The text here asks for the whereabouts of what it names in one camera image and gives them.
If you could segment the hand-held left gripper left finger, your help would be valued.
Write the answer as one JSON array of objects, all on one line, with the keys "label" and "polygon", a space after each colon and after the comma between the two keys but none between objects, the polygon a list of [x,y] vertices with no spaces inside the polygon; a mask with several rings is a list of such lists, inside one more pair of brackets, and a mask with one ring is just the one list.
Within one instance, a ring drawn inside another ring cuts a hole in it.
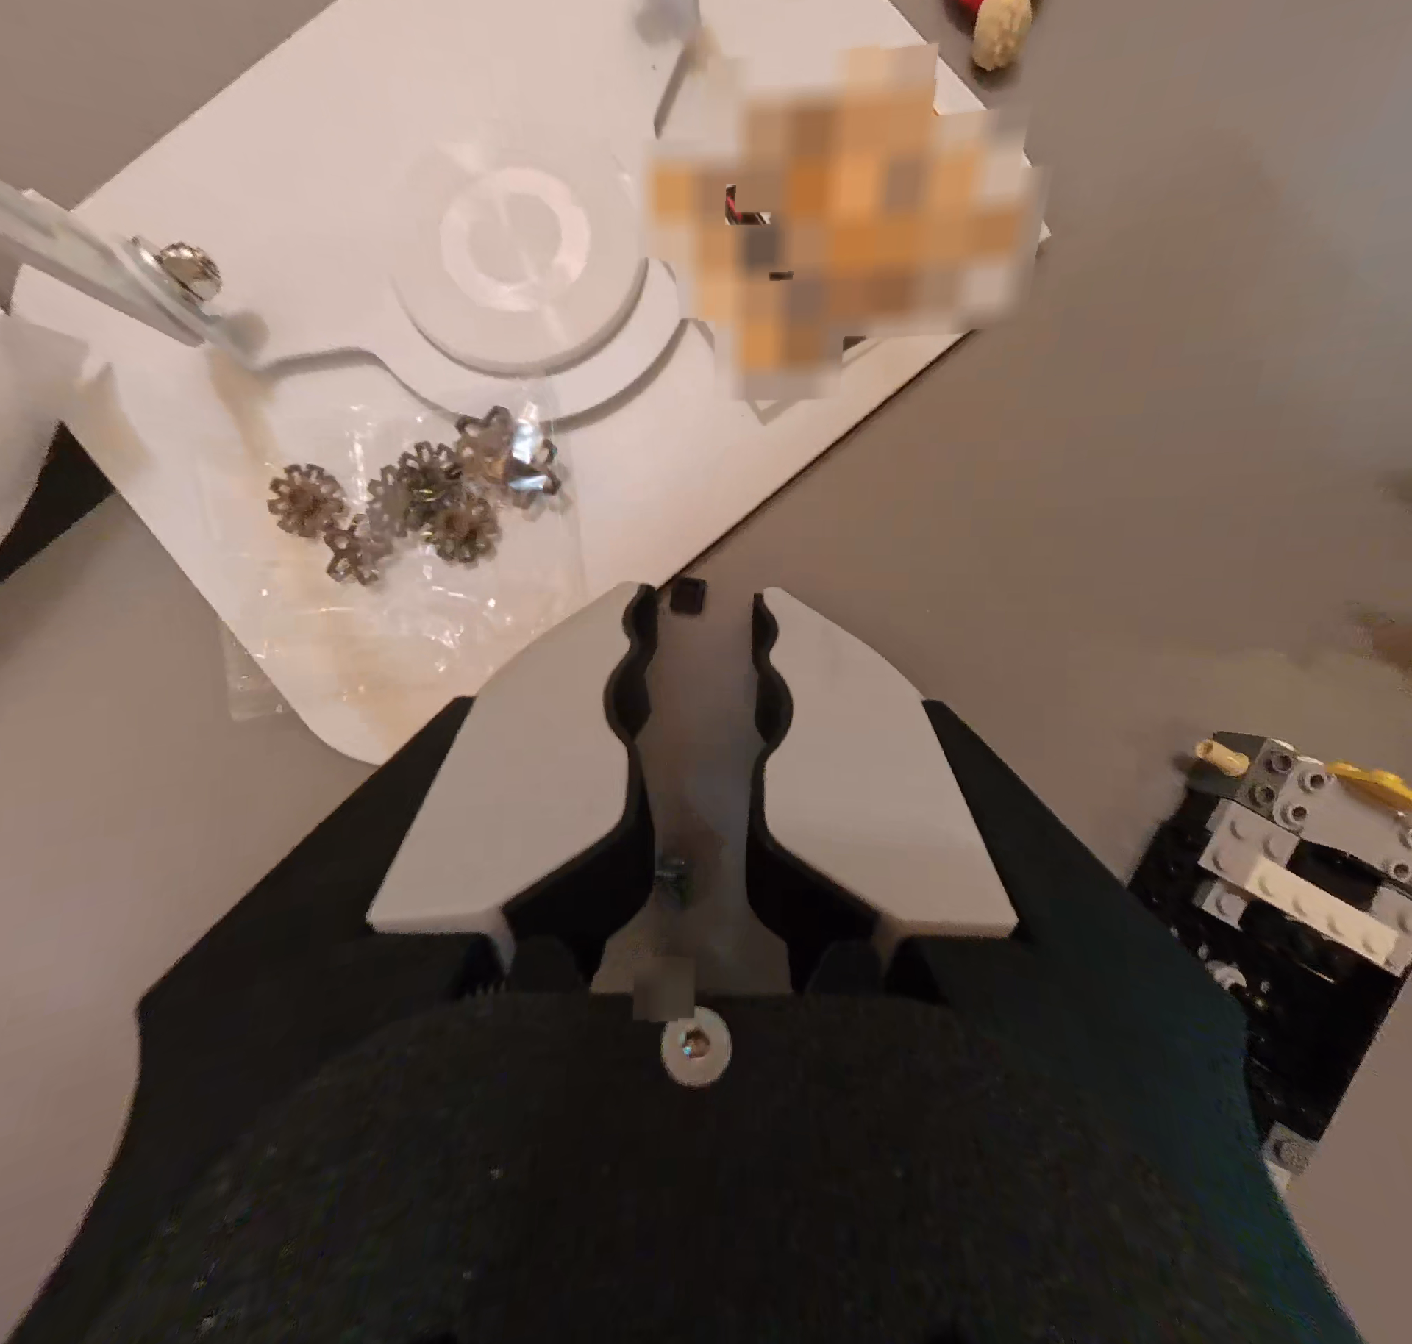
[{"label": "hand-held left gripper left finger", "polygon": [[503,972],[529,940],[592,978],[653,883],[642,764],[658,594],[621,583],[508,662],[471,700],[369,905],[383,936],[481,936]]}]

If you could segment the clear bag of black gears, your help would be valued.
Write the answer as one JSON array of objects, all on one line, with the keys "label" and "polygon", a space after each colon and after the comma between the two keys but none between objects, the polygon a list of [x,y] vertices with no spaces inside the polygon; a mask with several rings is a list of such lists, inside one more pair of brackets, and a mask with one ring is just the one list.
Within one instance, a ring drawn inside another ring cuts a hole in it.
[{"label": "clear bag of black gears", "polygon": [[547,380],[390,415],[355,404],[311,460],[204,476],[246,585],[223,632],[231,718],[304,694],[367,718],[474,695],[588,600],[573,467]]}]

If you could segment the grey desk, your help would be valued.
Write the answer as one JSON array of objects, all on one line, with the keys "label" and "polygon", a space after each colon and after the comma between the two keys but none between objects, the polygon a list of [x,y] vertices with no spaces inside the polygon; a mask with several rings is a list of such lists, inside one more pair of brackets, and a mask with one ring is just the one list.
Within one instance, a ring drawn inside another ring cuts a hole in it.
[{"label": "grey desk", "polygon": [[[1045,0],[981,95],[1052,241],[976,334],[704,553],[645,771],[696,955],[786,988],[745,905],[751,603],[783,585],[981,734],[1116,875],[1213,730],[1411,775],[1411,0]],[[135,1086],[139,995],[369,767],[231,718],[223,625],[105,498],[3,583],[3,1336]]]}]

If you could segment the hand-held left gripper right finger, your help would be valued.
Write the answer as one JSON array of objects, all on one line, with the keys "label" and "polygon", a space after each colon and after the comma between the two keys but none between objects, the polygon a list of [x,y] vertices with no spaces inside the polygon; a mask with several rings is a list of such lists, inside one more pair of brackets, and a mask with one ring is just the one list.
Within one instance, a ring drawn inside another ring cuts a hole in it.
[{"label": "hand-held left gripper right finger", "polygon": [[1017,910],[923,694],[783,587],[753,600],[751,908],[807,988],[841,945],[1008,940]]}]

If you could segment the white book stand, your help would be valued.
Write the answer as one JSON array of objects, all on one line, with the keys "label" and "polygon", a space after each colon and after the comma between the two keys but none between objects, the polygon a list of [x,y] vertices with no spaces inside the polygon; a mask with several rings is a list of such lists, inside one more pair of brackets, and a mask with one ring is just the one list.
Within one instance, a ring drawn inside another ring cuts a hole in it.
[{"label": "white book stand", "polygon": [[[336,0],[51,214],[114,287],[27,268],[17,311],[88,343],[65,423],[241,639],[204,476],[513,380],[555,395],[588,607],[1017,305],[1022,145],[891,0]],[[380,767],[450,700],[292,711]]]}]

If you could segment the brick car chassis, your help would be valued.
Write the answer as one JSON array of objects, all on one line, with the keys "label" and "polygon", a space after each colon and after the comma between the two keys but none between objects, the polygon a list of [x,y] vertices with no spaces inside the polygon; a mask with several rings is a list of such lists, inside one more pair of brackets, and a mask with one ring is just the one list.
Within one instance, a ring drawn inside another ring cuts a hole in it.
[{"label": "brick car chassis", "polygon": [[1241,1004],[1261,1156],[1286,1192],[1411,980],[1411,783],[1218,731],[1130,891]]}]

